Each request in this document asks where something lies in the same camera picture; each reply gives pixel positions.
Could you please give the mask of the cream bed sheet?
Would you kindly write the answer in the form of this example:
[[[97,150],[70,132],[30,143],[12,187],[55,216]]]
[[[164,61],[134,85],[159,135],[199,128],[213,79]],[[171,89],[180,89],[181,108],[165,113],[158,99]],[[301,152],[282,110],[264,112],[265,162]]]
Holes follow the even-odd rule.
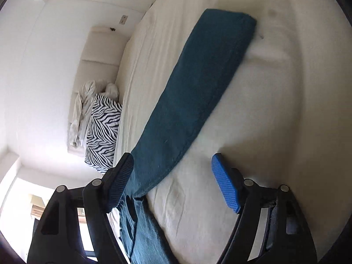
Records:
[[[211,171],[293,190],[324,256],[351,215],[351,25],[336,0],[156,0],[123,53],[115,157],[132,150],[201,14],[247,13],[254,38],[218,105],[148,195],[178,263],[215,263],[236,221]]]

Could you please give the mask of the wall power socket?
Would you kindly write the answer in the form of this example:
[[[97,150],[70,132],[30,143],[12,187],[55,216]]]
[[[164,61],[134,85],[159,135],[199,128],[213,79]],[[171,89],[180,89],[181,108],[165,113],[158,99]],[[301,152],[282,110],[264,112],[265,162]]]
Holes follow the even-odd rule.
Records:
[[[127,19],[128,19],[128,16],[123,15],[123,16],[121,17],[121,19],[120,19],[119,24],[121,24],[121,25],[125,25],[125,24],[126,24],[126,22],[127,22]]]

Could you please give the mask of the beige upholstered headboard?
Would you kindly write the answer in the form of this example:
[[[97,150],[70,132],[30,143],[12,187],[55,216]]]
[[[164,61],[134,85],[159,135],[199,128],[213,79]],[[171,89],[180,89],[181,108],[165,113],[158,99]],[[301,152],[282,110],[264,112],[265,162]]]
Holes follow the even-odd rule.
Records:
[[[86,82],[115,82],[128,40],[129,37],[112,27],[95,26],[90,29],[73,84],[68,117],[70,125],[74,121],[76,97]]]

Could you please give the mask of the crumpled white duvet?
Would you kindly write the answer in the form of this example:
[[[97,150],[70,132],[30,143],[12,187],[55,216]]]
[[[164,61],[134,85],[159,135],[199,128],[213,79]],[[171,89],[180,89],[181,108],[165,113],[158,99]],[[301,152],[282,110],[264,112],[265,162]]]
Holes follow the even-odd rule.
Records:
[[[88,81],[80,87],[74,98],[73,112],[70,118],[68,143],[71,148],[81,149],[85,146],[88,123],[97,94],[114,101],[119,99],[119,89],[108,81]]]

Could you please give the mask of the zebra print pillow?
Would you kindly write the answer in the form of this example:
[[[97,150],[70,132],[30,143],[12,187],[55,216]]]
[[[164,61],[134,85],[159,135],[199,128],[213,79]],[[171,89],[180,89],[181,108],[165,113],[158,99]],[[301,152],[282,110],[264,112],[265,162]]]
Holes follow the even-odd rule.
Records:
[[[86,133],[85,163],[104,174],[113,167],[122,105],[97,94]]]

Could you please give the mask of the dark teal knit sweater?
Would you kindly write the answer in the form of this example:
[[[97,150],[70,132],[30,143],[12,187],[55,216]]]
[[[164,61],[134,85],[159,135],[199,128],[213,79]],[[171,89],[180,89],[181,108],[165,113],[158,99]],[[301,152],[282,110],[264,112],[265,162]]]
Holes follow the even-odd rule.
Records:
[[[245,13],[207,9],[132,150],[134,167],[118,206],[132,263],[176,263],[146,195],[181,161],[221,99],[255,33]]]

